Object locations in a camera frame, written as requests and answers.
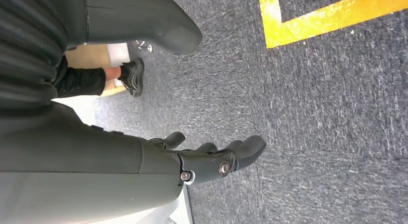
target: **white surface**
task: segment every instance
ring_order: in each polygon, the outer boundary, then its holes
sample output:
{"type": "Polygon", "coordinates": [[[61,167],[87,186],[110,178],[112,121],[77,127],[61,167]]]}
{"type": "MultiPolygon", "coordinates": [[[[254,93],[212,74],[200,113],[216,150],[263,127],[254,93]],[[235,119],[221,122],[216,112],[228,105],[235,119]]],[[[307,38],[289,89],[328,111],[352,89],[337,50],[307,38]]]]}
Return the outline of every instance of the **white surface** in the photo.
{"type": "Polygon", "coordinates": [[[95,111],[92,109],[97,97],[91,95],[82,95],[64,99],[53,99],[58,103],[73,108],[81,121],[85,124],[95,124],[95,111]]]}
{"type": "Polygon", "coordinates": [[[138,221],[138,224],[162,224],[164,223],[168,217],[173,213],[177,206],[179,205],[178,200],[167,204],[165,206],[158,207],[154,209],[153,212],[145,216],[143,219],[138,221]]]}
{"type": "Polygon", "coordinates": [[[177,224],[192,224],[190,201],[186,186],[183,187],[177,201],[177,209],[170,215],[170,218],[177,224]]]}
{"type": "Polygon", "coordinates": [[[123,63],[129,63],[129,51],[126,43],[108,44],[108,56],[111,66],[121,66],[123,63]]]}

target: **shoe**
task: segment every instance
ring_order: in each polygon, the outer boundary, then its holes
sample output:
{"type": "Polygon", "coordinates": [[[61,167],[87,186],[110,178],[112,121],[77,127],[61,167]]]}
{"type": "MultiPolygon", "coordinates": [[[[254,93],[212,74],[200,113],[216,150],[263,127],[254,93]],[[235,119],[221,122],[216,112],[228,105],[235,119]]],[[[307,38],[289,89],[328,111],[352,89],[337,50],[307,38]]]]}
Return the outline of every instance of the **shoe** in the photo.
{"type": "Polygon", "coordinates": [[[143,73],[144,64],[141,59],[137,59],[130,63],[123,63],[120,67],[124,72],[118,80],[122,81],[127,91],[133,96],[138,97],[143,92],[143,73]]]}

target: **black pants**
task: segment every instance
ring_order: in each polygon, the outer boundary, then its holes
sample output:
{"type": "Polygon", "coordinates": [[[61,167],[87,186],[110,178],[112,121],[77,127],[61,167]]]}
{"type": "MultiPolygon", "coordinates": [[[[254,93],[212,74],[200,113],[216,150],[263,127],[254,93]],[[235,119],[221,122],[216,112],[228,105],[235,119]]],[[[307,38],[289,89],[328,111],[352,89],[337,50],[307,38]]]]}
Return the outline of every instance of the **black pants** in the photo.
{"type": "Polygon", "coordinates": [[[105,88],[106,75],[102,68],[75,69],[68,67],[64,56],[56,69],[57,77],[52,84],[57,89],[58,98],[101,95],[105,88]]]}

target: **gray carpet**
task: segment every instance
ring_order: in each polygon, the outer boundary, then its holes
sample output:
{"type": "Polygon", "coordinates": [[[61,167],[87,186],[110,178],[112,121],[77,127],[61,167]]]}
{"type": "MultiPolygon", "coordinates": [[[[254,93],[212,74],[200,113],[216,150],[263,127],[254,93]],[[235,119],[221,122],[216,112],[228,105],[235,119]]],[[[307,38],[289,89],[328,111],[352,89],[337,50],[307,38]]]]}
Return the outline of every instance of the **gray carpet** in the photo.
{"type": "MultiPolygon", "coordinates": [[[[189,187],[195,223],[408,223],[407,11],[268,50],[258,0],[175,1],[199,50],[129,44],[145,92],[99,99],[96,120],[145,138],[182,131],[184,148],[267,140],[250,168],[189,187]]],[[[288,20],[337,0],[280,1],[288,20]]]]}

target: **prosthetic arm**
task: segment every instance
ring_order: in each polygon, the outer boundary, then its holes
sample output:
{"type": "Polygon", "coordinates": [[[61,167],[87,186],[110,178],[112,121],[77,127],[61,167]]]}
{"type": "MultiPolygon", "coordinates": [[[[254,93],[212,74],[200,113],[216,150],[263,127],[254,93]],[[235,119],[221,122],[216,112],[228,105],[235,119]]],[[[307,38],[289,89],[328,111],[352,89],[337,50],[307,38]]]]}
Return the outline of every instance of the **prosthetic arm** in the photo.
{"type": "Polygon", "coordinates": [[[200,30],[172,0],[0,0],[0,33],[0,223],[89,223],[161,206],[183,184],[223,178],[266,147],[252,136],[174,151],[179,132],[106,132],[51,102],[67,47],[149,39],[194,51],[200,30]]]}

